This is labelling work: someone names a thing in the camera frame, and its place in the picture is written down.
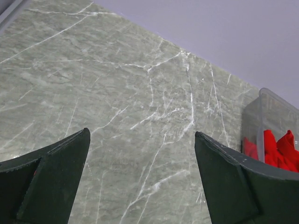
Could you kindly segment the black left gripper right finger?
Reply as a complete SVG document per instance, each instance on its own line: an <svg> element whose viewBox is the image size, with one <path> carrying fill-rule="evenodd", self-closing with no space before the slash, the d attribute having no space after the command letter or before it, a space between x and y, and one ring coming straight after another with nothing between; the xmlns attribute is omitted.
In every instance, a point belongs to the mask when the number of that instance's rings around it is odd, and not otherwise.
<svg viewBox="0 0 299 224"><path fill-rule="evenodd" d="M213 224L298 224L299 174L254 160L195 133L195 154Z"/></svg>

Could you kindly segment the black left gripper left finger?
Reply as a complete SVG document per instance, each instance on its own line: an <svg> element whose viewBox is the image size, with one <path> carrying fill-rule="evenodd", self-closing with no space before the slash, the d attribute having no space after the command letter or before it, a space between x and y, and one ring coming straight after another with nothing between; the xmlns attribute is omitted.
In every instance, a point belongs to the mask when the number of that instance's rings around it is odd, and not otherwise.
<svg viewBox="0 0 299 224"><path fill-rule="evenodd" d="M66 224L85 166L84 128L54 144L0 163L2 224Z"/></svg>

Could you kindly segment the red t shirt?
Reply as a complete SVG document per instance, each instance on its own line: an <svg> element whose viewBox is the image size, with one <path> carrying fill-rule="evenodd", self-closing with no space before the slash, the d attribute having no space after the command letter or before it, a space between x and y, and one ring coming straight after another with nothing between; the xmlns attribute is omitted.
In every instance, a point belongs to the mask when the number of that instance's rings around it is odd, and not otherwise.
<svg viewBox="0 0 299 224"><path fill-rule="evenodd" d="M284 170L299 171L299 152L295 148L294 135L291 130L276 140L271 130L265 130L264 135L264 162L268 165Z"/></svg>

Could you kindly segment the clear plastic storage bin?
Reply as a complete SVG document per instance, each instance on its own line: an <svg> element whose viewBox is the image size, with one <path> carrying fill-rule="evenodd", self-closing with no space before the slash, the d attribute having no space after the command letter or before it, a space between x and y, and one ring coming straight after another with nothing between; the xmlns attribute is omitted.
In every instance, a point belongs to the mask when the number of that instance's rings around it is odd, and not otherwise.
<svg viewBox="0 0 299 224"><path fill-rule="evenodd" d="M299 111L267 88L259 91L256 100L248 104L242 114L242 152L264 162L265 130L271 130L276 140L288 130L294 135L299 151Z"/></svg>

